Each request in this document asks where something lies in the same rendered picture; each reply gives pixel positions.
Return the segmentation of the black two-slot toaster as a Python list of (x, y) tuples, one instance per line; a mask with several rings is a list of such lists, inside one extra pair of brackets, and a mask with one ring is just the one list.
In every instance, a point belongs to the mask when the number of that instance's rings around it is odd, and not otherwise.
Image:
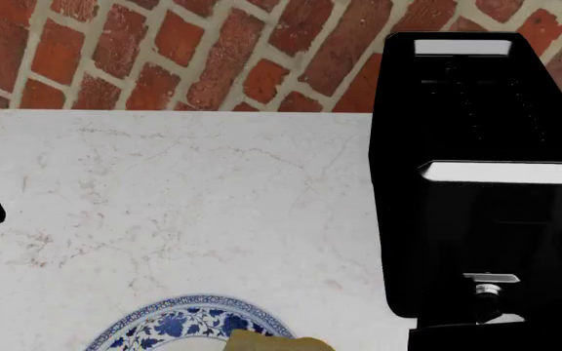
[(386, 37), (369, 166), (390, 309), (502, 288), (562, 299), (562, 92), (516, 32)]

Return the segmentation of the blue and white patterned plate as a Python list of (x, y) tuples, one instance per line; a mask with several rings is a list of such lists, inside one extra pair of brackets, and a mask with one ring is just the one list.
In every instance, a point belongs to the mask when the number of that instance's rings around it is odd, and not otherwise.
[(116, 321), (84, 351), (159, 351), (179, 341), (226, 343), (235, 330), (295, 338), (259, 306), (221, 294), (185, 294), (150, 303)]

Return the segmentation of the silver toaster lever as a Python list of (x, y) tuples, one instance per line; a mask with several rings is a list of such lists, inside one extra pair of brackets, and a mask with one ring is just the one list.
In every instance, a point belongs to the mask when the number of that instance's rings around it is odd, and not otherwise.
[(514, 274), (463, 273), (465, 279), (474, 283), (474, 296), (499, 297), (504, 286), (521, 282)]

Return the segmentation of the brown toasted bread slice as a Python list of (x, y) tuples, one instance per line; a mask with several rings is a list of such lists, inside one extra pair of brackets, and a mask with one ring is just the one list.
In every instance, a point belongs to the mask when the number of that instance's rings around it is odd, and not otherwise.
[(336, 351), (316, 338), (266, 336), (252, 331), (233, 330), (222, 351)]

